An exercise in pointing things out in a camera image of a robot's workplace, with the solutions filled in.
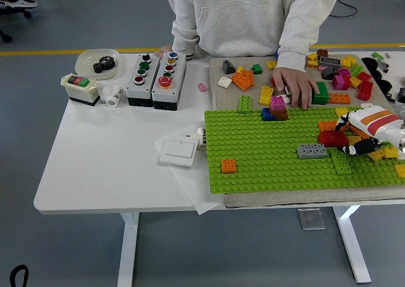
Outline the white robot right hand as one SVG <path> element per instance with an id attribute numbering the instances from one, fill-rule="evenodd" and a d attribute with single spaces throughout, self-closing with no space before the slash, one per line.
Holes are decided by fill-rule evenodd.
<path id="1" fill-rule="evenodd" d="M 371 105 L 348 112 L 339 118 L 335 130 L 339 131 L 346 124 L 363 131 L 369 138 L 338 147 L 340 152 L 355 156 L 365 155 L 379 150 L 382 143 L 389 142 L 404 153 L 404 121 L 385 108 Z"/>

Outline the person's left hand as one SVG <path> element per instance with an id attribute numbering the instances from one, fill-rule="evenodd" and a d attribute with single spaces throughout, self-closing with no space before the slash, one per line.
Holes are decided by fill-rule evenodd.
<path id="1" fill-rule="evenodd" d="M 274 69 L 272 79 L 279 92 L 284 91 L 285 86 L 290 88 L 291 107 L 307 110 L 312 106 L 313 93 L 320 93 L 317 83 L 306 72 L 280 67 Z"/>

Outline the person's right hand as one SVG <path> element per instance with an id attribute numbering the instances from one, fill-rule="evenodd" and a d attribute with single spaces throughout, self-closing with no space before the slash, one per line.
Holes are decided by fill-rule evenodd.
<path id="1" fill-rule="evenodd" d="M 171 44 L 162 46 L 159 50 L 154 52 L 155 56 L 158 56 L 159 58 L 162 58 L 166 52 L 172 53 L 172 52 L 177 52 L 176 50 L 173 50 L 173 46 Z"/>

